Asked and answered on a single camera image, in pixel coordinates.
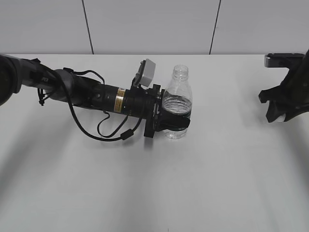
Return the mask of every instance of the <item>white wall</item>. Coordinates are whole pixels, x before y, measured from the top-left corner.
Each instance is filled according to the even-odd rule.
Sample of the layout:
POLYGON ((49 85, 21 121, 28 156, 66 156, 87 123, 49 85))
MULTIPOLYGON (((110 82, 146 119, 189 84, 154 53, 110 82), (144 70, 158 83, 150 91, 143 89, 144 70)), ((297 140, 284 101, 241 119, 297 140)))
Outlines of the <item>white wall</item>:
MULTIPOLYGON (((95 54, 208 54, 219 0, 84 0, 95 54)), ((212 54, 309 48, 308 0, 222 0, 212 54)), ((1 0, 0 53, 92 49, 82 0, 1 0)))
POLYGON ((304 53, 308 9, 308 0, 222 0, 212 53, 304 53))
POLYGON ((217 0, 86 0, 95 54, 207 54, 217 0))
POLYGON ((79 0, 1 0, 0 53, 90 54, 79 0))

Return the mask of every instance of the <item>plastic water bottle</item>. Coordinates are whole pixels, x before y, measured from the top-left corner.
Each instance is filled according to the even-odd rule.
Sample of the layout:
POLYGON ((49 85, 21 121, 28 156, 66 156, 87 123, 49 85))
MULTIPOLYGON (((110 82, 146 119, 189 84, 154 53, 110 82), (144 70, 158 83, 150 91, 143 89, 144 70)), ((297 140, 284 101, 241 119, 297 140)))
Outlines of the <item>plastic water bottle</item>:
MULTIPOLYGON (((174 67, 172 80, 165 89, 162 105, 172 114, 190 118, 192 110, 192 90, 188 82, 189 69, 185 65, 174 67)), ((170 139, 179 139, 185 136, 187 129, 179 128, 177 131, 165 130, 170 139)))

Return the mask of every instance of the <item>black cable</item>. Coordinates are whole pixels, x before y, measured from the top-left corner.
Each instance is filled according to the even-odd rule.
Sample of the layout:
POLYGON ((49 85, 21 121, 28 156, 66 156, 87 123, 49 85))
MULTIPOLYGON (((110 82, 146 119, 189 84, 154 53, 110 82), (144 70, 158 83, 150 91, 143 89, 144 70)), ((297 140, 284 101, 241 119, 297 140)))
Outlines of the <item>black cable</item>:
POLYGON ((83 72, 76 72, 76 71, 74 71, 74 70, 72 70, 72 69, 68 69, 68 68, 66 68, 66 69, 69 70, 69 71, 71 71, 71 73, 73 73, 73 74, 75 74, 75 75, 80 75, 80 76, 84 76, 84 75, 86 75, 87 73, 93 73, 93 74, 96 75, 98 78, 100 78, 100 79, 103 81, 103 84, 105 85, 105 80, 104 80, 104 78, 103 78, 101 75, 99 75, 97 72, 93 71, 93 70, 86 70, 86 71, 83 71, 83 72))
POLYGON ((104 138, 111 138, 111 137, 113 137, 113 136, 122 128, 122 126, 125 124, 125 122, 126 122, 127 119, 129 118, 129 115, 127 115, 127 116, 125 117, 125 119, 124 119, 124 120, 122 121, 122 123, 114 130, 113 133, 111 133, 110 135, 103 135, 103 134, 101 134, 101 132, 100 132, 100 126, 101 126, 102 122, 104 122, 105 120, 107 120, 107 119, 110 118, 110 114, 109 114, 108 112, 105 112, 105 113, 108 114, 108 116, 107 116, 105 119, 103 119, 102 121, 99 122, 99 124, 98 124, 98 126, 97 126, 97 132, 99 133, 99 135, 101 135, 101 136, 104 137, 104 138))
POLYGON ((41 104, 41 106, 44 106, 45 101, 49 99, 54 93, 56 93, 57 90, 58 88, 55 88, 50 93, 43 93, 43 89, 38 88, 39 103, 41 104))

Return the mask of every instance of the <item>black wire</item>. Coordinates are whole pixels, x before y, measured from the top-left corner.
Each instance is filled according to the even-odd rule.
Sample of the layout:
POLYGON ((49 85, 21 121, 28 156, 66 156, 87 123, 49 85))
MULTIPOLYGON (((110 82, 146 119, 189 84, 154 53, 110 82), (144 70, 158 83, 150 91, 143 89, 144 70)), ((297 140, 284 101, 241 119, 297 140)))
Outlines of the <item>black wire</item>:
POLYGON ((110 114, 108 113, 108 112, 105 112, 108 116, 105 118, 105 119, 103 119, 102 121, 100 121, 99 122, 99 124, 98 124, 98 126, 97 126, 97 132, 99 133, 99 135, 101 135, 102 137, 104 137, 104 138, 111 138, 111 137, 113 137, 121 128, 122 128, 122 126, 125 124, 125 122, 127 121, 127 119, 129 118, 129 115, 127 115, 126 117, 125 117, 125 119, 122 121, 122 123, 116 128, 116 130, 113 132, 113 133, 111 133, 110 135, 103 135, 103 134, 101 134, 101 132, 100 132, 100 126, 101 126, 101 124, 102 124, 102 122, 104 122, 105 120, 107 120, 107 119, 109 119, 110 118, 110 114))
POLYGON ((84 72, 76 72, 76 71, 72 71, 73 74, 75 75, 81 75, 81 76, 84 76, 86 75, 87 73, 93 73, 94 75, 96 75, 98 78, 100 78, 102 81, 103 81, 103 84, 105 85, 105 80, 104 78, 99 75, 97 72, 93 71, 93 70, 86 70, 84 72))

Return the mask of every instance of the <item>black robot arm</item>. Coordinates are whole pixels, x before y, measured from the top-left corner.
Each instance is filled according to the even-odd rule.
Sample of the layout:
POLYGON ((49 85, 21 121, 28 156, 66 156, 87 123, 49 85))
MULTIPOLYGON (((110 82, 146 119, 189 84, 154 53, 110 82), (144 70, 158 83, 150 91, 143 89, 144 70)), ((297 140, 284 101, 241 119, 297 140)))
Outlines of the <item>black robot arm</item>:
POLYGON ((269 101, 266 117, 269 122, 283 117, 284 121, 309 111, 309 51, 303 54, 268 54, 265 66, 288 68, 285 79, 279 86, 262 90, 261 103, 269 101))
POLYGON ((187 128, 190 119, 171 114, 162 107, 164 90, 159 85, 144 89, 141 85, 149 86, 155 72, 155 64, 144 60, 132 81, 130 89, 122 89, 106 85, 104 79, 95 71, 75 72, 69 68, 52 70, 38 59, 19 59, 0 55, 0 105, 5 103, 12 93, 18 93, 21 85, 38 89, 40 104, 48 98, 67 102, 72 116, 83 133, 100 141, 125 140, 133 135, 142 119, 146 120, 144 136, 153 137, 155 131, 165 129, 178 130, 187 128), (94 73, 102 83, 83 75, 94 73), (124 114, 127 117, 139 118, 136 126, 117 138, 109 136, 96 137, 88 133, 77 119, 73 107, 102 110, 124 114))

